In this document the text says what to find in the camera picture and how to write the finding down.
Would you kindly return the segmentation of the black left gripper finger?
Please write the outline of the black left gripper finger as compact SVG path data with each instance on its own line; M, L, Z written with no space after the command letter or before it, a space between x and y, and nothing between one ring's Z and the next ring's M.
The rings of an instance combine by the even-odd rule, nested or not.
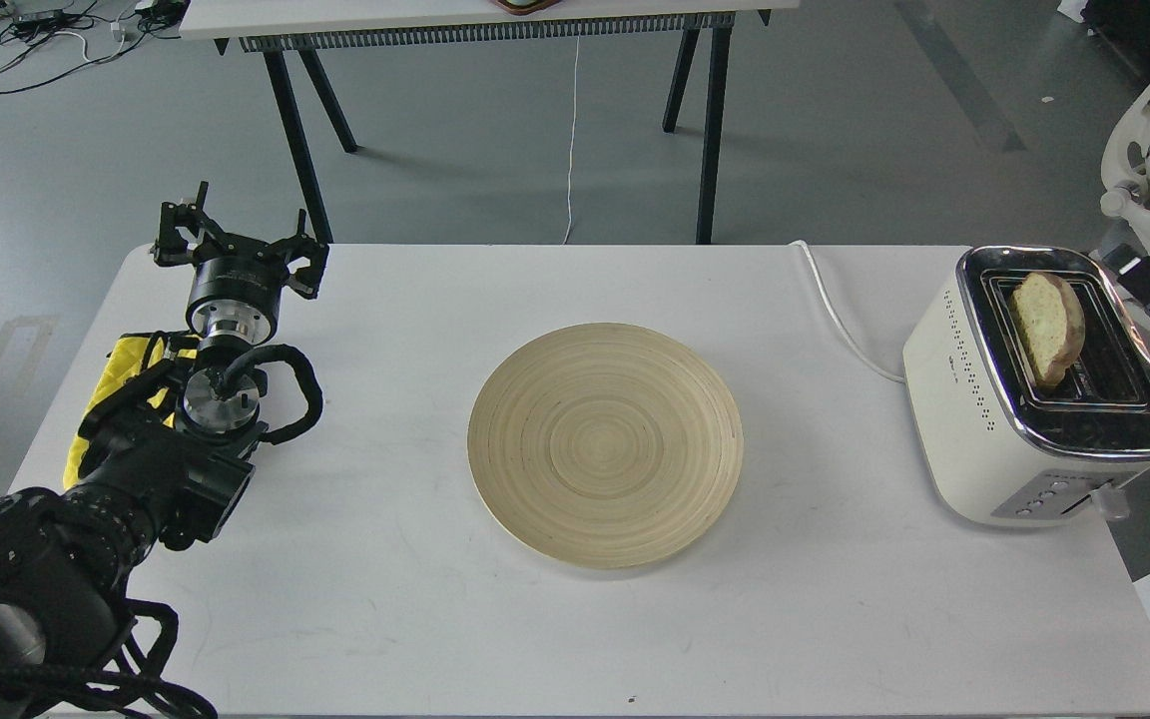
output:
M279 286L292 290L302 299L316 300L331 245L307 232L307 211L297 211L293 234L273 242L271 266Z
M232 253L224 229L206 214L209 188L209 182L200 181L191 199L161 205L158 237L151 248L152 260L160 268L197 268Z

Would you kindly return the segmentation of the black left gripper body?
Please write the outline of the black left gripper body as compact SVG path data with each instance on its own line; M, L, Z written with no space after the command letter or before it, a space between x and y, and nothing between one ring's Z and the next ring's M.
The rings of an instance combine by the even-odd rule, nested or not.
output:
M191 257L195 280L189 295L187 328L204 338L220 334L273 337L291 260L290 240L204 236Z

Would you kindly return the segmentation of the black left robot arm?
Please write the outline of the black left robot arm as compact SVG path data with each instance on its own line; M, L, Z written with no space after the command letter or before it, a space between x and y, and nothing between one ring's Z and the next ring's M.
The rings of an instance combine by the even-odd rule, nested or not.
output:
M164 202L152 257L191 266L187 330L147 336L141 365L84 413L76 482L0 497L0 718L60 704L137 716L214 718L200 693L166 681L179 618L129 596L154 546L218 536L261 444L319 423L322 388L300 350L276 345L282 292L319 296L329 244L230 234L190 202Z

